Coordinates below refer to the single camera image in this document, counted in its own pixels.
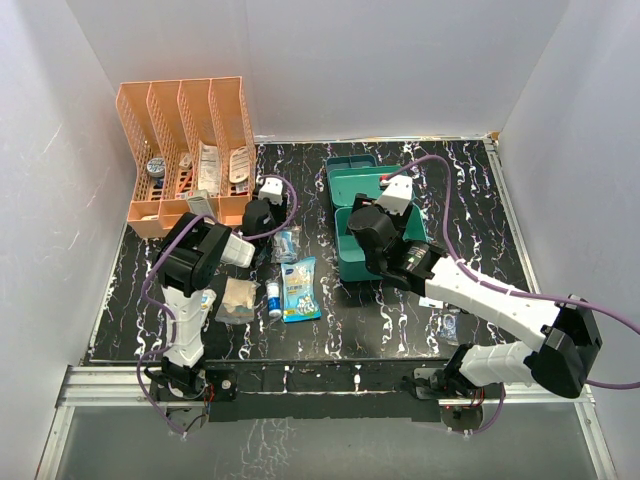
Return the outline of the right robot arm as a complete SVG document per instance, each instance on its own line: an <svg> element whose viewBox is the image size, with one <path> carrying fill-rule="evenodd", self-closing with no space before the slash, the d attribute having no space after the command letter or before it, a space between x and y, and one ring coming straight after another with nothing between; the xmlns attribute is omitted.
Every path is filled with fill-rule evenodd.
<svg viewBox="0 0 640 480"><path fill-rule="evenodd" d="M446 366L408 378L416 391L466 397L490 384L536 383L578 397L602 347L593 312L579 297L551 302L490 277L465 274L444 249L403 237L409 216L356 195L346 231L364 252L367 270L393 287L457 307L514 335L508 344L460 345Z"/></svg>

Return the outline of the teal white flat packet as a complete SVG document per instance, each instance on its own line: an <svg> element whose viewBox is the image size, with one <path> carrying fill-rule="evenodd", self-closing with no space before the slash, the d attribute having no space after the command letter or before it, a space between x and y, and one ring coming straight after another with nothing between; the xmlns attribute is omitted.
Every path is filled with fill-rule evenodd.
<svg viewBox="0 0 640 480"><path fill-rule="evenodd" d="M444 303L440 300L434 300L431 299L429 297L420 297L419 298L419 305L425 308L431 308L431 309L443 309L444 308Z"/></svg>

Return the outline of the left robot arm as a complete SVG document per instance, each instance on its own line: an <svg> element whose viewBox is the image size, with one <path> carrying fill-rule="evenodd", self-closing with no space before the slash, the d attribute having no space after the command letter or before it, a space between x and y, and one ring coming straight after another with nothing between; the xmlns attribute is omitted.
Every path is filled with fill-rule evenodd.
<svg viewBox="0 0 640 480"><path fill-rule="evenodd" d="M221 264L248 268L273 235L284 230L297 210L294 187L268 175L257 181L238 232L214 216L182 214L157 250L141 297L167 319L159 373L145 375L176 396L194 399L206 388L201 331L213 307L209 288Z"/></svg>

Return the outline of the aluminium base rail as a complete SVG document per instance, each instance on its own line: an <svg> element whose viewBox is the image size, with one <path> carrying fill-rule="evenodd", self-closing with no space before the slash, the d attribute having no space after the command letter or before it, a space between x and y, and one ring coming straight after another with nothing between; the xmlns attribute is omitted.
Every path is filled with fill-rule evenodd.
<svg viewBox="0 0 640 480"><path fill-rule="evenodd" d="M613 479L590 392L436 398L429 362L216 361L200 394L70 368L40 479Z"/></svg>

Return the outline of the white stapler box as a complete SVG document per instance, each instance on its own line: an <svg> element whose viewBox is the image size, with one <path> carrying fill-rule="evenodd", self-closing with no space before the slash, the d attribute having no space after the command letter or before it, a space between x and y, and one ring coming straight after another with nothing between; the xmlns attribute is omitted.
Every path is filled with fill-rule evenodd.
<svg viewBox="0 0 640 480"><path fill-rule="evenodd" d="M194 215L214 215L209 192L207 190L193 190L186 194L189 210Z"/></svg>

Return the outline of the white paper packet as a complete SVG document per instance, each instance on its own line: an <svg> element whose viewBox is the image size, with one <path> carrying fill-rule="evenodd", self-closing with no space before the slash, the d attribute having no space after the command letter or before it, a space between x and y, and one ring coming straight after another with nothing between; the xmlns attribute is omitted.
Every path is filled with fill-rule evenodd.
<svg viewBox="0 0 640 480"><path fill-rule="evenodd" d="M215 145L200 143L200 162L197 185L199 190L206 190L210 196L220 193L221 162L218 148Z"/></svg>

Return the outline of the round blue white tin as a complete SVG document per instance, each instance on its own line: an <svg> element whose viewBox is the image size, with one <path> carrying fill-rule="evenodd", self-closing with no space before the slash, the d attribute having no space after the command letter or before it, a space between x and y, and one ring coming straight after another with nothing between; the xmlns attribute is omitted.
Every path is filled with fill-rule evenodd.
<svg viewBox="0 0 640 480"><path fill-rule="evenodd" d="M163 179L166 174L164 158L160 156L152 157L146 162L145 169L150 178L155 180Z"/></svg>

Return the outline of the blue cotton swab bag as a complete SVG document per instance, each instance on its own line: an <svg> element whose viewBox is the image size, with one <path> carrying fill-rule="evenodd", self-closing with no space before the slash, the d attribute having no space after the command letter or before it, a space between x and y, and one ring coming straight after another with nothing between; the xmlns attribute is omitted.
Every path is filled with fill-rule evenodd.
<svg viewBox="0 0 640 480"><path fill-rule="evenodd" d="M321 317L321 309L314 292L315 266L315 257L307 257L293 264L281 264L285 323L316 320Z"/></svg>

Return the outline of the white blue mask packet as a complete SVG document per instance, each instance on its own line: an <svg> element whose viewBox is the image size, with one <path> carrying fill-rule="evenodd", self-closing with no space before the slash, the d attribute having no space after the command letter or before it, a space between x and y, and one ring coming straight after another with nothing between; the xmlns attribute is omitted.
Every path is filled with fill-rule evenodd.
<svg viewBox="0 0 640 480"><path fill-rule="evenodd" d="M208 316L214 306L217 294L212 289L205 289L202 292L201 309L200 309L200 328L206 329L208 325Z"/></svg>

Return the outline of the clear small packet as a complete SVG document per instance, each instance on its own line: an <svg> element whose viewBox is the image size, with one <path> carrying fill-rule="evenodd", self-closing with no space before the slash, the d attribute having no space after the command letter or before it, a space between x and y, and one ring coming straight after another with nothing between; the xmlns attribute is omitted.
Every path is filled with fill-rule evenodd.
<svg viewBox="0 0 640 480"><path fill-rule="evenodd" d="M440 321L439 335L449 345L459 344L457 335L458 313L444 313Z"/></svg>

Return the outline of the peach plastic file organizer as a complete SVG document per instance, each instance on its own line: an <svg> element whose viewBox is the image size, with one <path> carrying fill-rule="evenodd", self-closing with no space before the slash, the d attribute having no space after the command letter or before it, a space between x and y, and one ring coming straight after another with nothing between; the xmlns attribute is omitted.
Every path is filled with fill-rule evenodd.
<svg viewBox="0 0 640 480"><path fill-rule="evenodd" d="M221 162L214 215L236 227L255 186L256 146L241 77L125 82L116 108L137 169L128 225L144 239L165 236L188 211L186 194L197 190L200 143L215 145ZM249 179L229 181L231 152L246 146ZM150 178L145 164L163 157L163 179Z"/></svg>

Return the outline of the beige gauze packet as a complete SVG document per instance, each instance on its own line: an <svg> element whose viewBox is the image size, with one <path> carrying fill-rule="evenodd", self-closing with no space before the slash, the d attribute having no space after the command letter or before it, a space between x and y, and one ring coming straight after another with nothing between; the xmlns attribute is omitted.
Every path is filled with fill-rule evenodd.
<svg viewBox="0 0 640 480"><path fill-rule="evenodd" d="M227 325L253 322L258 286L258 283L251 280L229 278L215 320Z"/></svg>

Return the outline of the small blue white bottle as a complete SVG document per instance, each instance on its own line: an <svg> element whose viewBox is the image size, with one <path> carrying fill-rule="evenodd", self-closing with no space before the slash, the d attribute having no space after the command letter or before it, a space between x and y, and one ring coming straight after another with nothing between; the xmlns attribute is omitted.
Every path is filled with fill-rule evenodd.
<svg viewBox="0 0 640 480"><path fill-rule="evenodd" d="M282 317L282 306L281 306L281 289L280 284L277 280L269 280L266 283L266 293L267 293L267 306L268 306L268 314L270 318L281 318Z"/></svg>

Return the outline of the teal medicine kit box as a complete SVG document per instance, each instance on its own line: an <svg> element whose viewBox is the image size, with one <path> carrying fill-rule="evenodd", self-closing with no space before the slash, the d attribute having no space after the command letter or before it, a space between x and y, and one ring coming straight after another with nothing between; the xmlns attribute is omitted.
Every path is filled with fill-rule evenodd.
<svg viewBox="0 0 640 480"><path fill-rule="evenodd" d="M429 239L412 178L398 165L379 166L371 155L330 158L326 167L340 279L400 281L417 272Z"/></svg>

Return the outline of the clear bag with blue tube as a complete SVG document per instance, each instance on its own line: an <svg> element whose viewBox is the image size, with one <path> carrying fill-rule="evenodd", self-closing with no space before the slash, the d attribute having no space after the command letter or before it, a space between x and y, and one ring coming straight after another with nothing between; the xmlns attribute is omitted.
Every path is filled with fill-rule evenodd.
<svg viewBox="0 0 640 480"><path fill-rule="evenodd" d="M276 264L296 263L300 253L299 226L287 227L277 233L271 239L271 260Z"/></svg>

